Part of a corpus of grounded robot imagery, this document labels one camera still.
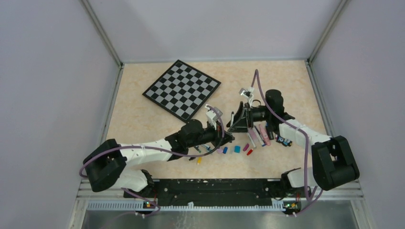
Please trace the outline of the navy cap marker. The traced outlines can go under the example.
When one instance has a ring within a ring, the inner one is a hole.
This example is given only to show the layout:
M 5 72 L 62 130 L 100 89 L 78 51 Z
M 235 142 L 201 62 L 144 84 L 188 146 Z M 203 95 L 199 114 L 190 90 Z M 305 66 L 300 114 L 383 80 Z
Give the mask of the navy cap marker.
M 233 125 L 233 123 L 234 123 L 234 112 L 231 112 L 231 119 L 229 122 L 229 127 L 231 127 Z

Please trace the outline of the light blue highlighter cap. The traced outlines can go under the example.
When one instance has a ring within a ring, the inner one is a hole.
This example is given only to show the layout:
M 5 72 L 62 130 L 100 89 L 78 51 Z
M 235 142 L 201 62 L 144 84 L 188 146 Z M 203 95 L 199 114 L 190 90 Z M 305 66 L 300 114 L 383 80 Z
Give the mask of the light blue highlighter cap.
M 240 153 L 241 147 L 240 146 L 234 146 L 234 153 Z

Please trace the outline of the pink highlighter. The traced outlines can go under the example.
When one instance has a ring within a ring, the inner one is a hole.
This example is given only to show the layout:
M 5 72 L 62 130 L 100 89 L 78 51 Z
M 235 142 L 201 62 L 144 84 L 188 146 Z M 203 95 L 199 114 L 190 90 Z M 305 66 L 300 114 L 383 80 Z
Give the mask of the pink highlighter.
M 262 126 L 262 125 L 259 125 L 259 129 L 260 129 L 260 133 L 261 133 L 261 135 L 262 135 L 262 137 L 263 137 L 264 143 L 265 143 L 267 146 L 270 146 L 270 145 L 271 145 L 271 141 L 270 141 L 270 138 L 269 138 L 269 136 L 268 136 L 268 134 L 267 134 L 266 128 L 265 128 L 264 126 Z

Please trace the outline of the black highlighter blue cap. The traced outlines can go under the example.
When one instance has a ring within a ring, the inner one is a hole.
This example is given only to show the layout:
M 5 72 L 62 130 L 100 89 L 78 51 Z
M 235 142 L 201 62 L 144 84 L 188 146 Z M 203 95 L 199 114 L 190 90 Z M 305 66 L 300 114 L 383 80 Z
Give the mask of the black highlighter blue cap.
M 271 126 L 266 125 L 266 132 L 267 132 L 269 140 L 275 139 Z

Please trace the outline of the purple pen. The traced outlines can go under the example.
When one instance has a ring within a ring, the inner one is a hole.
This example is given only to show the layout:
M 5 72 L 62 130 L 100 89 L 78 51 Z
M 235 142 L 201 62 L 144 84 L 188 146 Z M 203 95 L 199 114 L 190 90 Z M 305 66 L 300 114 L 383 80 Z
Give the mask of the purple pen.
M 261 134 L 258 131 L 256 131 L 256 135 L 258 137 L 258 140 L 259 140 L 261 146 L 266 146 L 264 139 L 262 138 Z

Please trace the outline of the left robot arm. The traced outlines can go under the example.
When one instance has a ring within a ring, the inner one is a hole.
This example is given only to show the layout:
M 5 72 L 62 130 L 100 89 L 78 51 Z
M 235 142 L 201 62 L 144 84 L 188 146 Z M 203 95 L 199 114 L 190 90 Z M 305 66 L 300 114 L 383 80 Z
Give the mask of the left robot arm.
M 203 127 L 199 120 L 192 119 L 178 132 L 149 143 L 119 144 L 115 139 L 108 139 L 83 160 L 79 174 L 88 179 L 93 192 L 126 188 L 148 197 L 153 192 L 150 173 L 144 169 L 132 172 L 130 167 L 189 157 L 189 148 L 211 143 L 218 149 L 233 140 L 233 135 L 219 121 Z

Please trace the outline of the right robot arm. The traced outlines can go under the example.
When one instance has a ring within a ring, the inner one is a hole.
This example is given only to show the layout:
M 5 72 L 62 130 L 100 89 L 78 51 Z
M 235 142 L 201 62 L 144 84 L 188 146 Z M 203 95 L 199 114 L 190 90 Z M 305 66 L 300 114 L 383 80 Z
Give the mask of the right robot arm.
M 247 99 L 240 102 L 236 113 L 226 125 L 230 132 L 248 133 L 268 146 L 276 140 L 285 147 L 298 145 L 304 152 L 304 167 L 281 175 L 280 191 L 294 196 L 301 187 L 334 189 L 359 178 L 360 172 L 348 140 L 343 136 L 331 137 L 301 124 L 285 112 L 284 99 L 279 90 L 265 93 L 265 104 L 253 106 L 253 89 L 240 90 Z

